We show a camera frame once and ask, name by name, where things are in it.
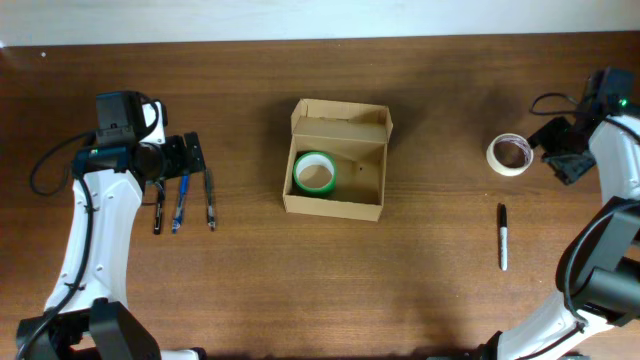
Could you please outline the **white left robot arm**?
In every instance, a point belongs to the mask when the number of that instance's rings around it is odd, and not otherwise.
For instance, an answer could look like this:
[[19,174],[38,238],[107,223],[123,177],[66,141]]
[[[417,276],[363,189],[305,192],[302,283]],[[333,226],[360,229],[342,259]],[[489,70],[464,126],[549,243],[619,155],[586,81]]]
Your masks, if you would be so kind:
[[196,133],[163,142],[92,131],[70,172],[74,215],[64,262],[42,315],[20,321],[19,359],[204,359],[204,349],[163,350],[129,311],[130,238],[148,183],[204,169]]

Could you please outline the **black white marker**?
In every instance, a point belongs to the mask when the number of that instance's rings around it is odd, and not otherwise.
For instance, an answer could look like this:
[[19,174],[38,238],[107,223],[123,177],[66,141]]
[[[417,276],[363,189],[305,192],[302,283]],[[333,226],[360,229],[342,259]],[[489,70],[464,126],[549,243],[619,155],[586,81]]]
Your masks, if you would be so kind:
[[506,271],[508,269],[508,217],[506,206],[500,204],[498,212],[499,262],[500,269]]

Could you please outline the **black pen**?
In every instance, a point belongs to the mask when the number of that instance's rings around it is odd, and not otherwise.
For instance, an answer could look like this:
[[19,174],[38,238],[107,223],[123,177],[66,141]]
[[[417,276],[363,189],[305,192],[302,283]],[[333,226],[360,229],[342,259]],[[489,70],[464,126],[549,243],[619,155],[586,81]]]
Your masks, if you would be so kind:
[[162,233],[163,216],[164,216],[164,201],[165,195],[165,181],[159,180],[155,183],[157,189],[157,197],[155,203],[155,217],[153,225],[153,234],[160,235]]

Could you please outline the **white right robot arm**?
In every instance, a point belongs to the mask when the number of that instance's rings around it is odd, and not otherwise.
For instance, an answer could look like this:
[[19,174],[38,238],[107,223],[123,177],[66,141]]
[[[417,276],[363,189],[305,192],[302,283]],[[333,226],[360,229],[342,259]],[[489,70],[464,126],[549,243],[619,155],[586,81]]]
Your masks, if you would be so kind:
[[560,359],[591,336],[639,317],[639,108],[619,101],[589,138],[602,208],[570,243],[556,288],[515,328],[496,332],[474,359]]

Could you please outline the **green tape roll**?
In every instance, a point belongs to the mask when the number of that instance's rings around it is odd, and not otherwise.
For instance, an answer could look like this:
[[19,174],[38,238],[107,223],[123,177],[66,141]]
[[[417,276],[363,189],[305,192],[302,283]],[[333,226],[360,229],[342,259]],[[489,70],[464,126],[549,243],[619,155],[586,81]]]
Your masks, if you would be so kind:
[[326,197],[337,183],[337,166],[327,153],[312,151],[301,155],[293,167],[293,179],[298,190],[311,197]]

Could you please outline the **beige masking tape roll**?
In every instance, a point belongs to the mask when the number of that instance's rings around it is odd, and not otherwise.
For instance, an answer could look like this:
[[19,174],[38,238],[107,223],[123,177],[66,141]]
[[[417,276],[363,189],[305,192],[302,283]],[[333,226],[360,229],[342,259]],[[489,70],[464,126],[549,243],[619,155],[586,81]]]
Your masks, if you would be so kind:
[[534,152],[526,138],[505,133],[497,136],[486,150],[489,166],[498,174],[514,177],[524,173],[534,160]]

